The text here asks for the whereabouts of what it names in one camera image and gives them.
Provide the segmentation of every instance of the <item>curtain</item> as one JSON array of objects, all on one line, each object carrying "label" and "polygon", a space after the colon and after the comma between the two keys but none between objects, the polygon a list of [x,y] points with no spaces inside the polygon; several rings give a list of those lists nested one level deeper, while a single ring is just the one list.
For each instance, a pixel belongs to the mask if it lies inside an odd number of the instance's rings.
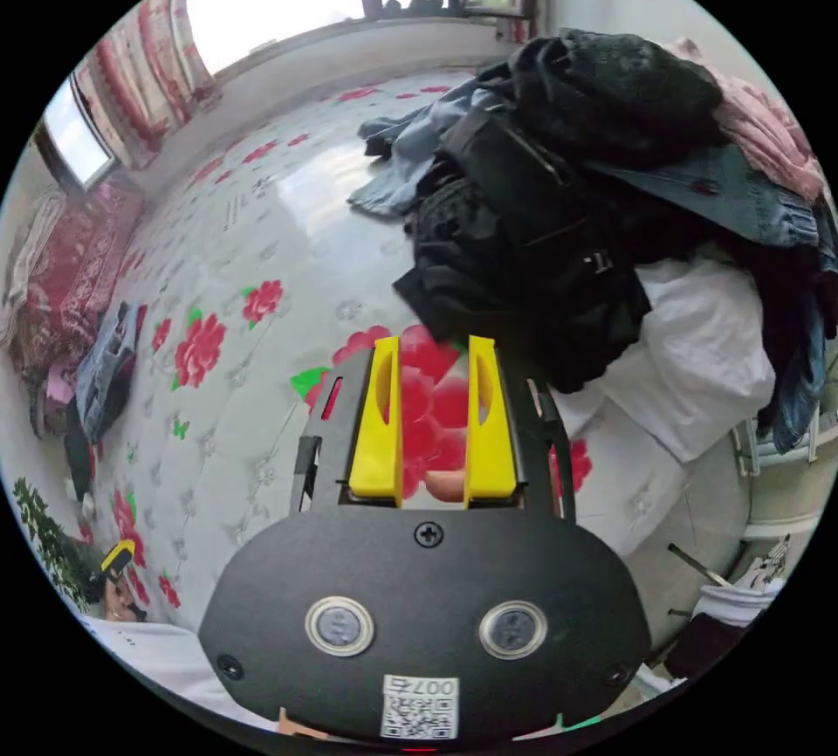
[{"label": "curtain", "polygon": [[127,168],[145,168],[163,142],[220,97],[192,38],[186,0],[143,0],[75,72],[83,103]]}]

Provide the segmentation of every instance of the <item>person's hand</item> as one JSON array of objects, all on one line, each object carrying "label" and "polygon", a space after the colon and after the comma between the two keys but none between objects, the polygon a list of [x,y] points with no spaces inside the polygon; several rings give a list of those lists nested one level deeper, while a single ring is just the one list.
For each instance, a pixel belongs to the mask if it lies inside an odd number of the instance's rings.
[{"label": "person's hand", "polygon": [[105,580],[105,619],[110,622],[136,622],[137,617],[129,605],[134,604],[134,594],[125,579],[114,582]]},{"label": "person's hand", "polygon": [[425,487],[431,497],[444,503],[462,503],[465,471],[428,471]]}]

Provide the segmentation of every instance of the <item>pink clothing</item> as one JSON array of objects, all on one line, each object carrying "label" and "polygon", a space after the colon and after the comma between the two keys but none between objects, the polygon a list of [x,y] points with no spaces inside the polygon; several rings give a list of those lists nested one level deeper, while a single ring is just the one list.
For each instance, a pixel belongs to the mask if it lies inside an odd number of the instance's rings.
[{"label": "pink clothing", "polygon": [[753,84],[708,66],[689,38],[681,38],[665,48],[713,75],[725,96],[724,104],[716,111],[716,120],[722,133],[741,148],[748,161],[807,203],[817,203],[827,190],[827,183],[812,147],[788,110]]}]

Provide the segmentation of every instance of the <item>white wall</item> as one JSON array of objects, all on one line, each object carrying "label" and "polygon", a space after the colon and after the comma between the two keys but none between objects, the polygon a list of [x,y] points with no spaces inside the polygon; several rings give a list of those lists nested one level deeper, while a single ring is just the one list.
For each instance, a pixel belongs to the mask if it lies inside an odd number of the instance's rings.
[{"label": "white wall", "polygon": [[546,33],[562,26],[607,33],[639,34],[658,43],[690,37],[723,72],[780,93],[739,41],[693,0],[546,0]]},{"label": "white wall", "polygon": [[[15,237],[26,230],[42,190],[54,183],[40,153],[28,145],[0,207],[0,269],[5,271]],[[37,488],[52,517],[68,534],[78,536],[78,504],[66,495],[70,472],[64,445],[54,437],[38,441],[29,422],[29,403],[11,358],[0,350],[0,478],[9,501],[15,481],[24,477]]]},{"label": "white wall", "polygon": [[307,45],[289,45],[246,72],[223,81],[219,105],[199,113],[171,137],[147,169],[132,173],[154,200],[174,179],[215,148],[312,96],[379,83],[398,74],[478,64],[505,55],[494,25],[462,20],[394,21],[359,25]]}]

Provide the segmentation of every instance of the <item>window sill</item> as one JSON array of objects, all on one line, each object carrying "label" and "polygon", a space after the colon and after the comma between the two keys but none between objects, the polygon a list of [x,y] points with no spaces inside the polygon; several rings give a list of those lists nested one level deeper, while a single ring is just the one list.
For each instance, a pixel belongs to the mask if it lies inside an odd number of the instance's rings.
[{"label": "window sill", "polygon": [[424,24],[493,26],[495,25],[495,20],[493,17],[455,17],[453,15],[450,17],[401,17],[398,19],[382,20],[349,20],[343,23],[323,26],[312,31],[306,31],[303,34],[279,41],[278,43],[271,43],[265,48],[259,49],[247,55],[245,58],[236,61],[236,63],[225,66],[222,70],[215,73],[215,78],[218,84],[223,86],[233,79],[244,75],[246,72],[255,69],[257,66],[268,63],[274,58],[278,58],[289,52],[294,52],[305,46],[340,37],[344,34],[351,34],[357,31],[380,30],[382,28],[400,25]]}]

